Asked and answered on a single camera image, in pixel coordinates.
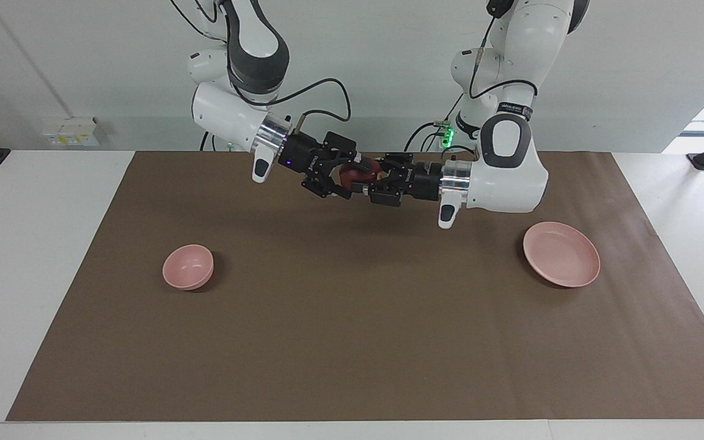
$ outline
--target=wall socket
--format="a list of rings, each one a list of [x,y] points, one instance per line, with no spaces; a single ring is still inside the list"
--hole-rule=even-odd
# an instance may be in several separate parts
[[[42,137],[53,147],[99,147],[96,129],[93,117],[51,118],[42,128]]]

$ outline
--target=pink plate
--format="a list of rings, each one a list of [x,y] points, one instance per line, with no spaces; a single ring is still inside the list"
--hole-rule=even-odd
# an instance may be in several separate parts
[[[563,287],[583,287],[599,276],[599,253],[589,238],[556,222],[537,223],[523,238],[531,267],[547,281]]]
[[[203,287],[213,274],[213,254],[199,244],[188,244],[173,251],[162,266],[164,280],[180,290]]]

